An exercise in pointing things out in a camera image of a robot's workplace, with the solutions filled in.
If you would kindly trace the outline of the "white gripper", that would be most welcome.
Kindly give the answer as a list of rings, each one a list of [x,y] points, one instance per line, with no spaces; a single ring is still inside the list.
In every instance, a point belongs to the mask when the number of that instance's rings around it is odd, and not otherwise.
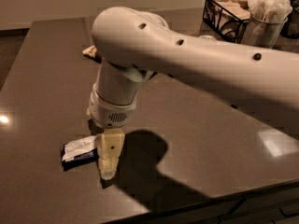
[[[115,176],[125,139],[122,129],[107,128],[125,126],[132,119],[135,109],[136,99],[129,105],[113,105],[101,98],[93,86],[87,113],[98,127],[105,129],[97,136],[98,167],[104,180]]]

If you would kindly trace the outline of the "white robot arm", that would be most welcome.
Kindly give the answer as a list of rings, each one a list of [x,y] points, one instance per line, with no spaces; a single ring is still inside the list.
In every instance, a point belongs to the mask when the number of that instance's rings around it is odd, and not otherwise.
[[[160,16],[129,7],[102,11],[92,38],[102,61],[88,111],[103,129],[129,122],[138,90],[157,72],[207,91],[290,136],[299,134],[295,53],[178,34]]]

